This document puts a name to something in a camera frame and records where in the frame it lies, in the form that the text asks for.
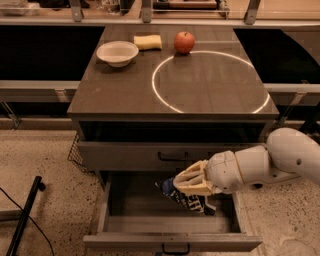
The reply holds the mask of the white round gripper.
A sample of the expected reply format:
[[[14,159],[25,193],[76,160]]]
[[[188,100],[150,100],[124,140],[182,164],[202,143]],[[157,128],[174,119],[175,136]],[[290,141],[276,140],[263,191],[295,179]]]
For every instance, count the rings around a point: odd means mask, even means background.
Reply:
[[[212,183],[206,183],[206,175]],[[186,195],[209,196],[216,193],[231,194],[243,188],[235,154],[225,151],[207,160],[197,161],[173,180],[174,186]]]

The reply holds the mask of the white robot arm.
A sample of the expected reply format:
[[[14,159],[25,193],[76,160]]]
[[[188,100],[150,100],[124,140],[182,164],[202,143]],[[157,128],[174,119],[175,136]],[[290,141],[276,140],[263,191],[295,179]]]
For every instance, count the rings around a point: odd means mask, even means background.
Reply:
[[[180,172],[173,184],[186,195],[209,196],[299,177],[320,184],[320,145],[298,130],[279,128],[269,134],[264,145],[216,153],[194,163]]]

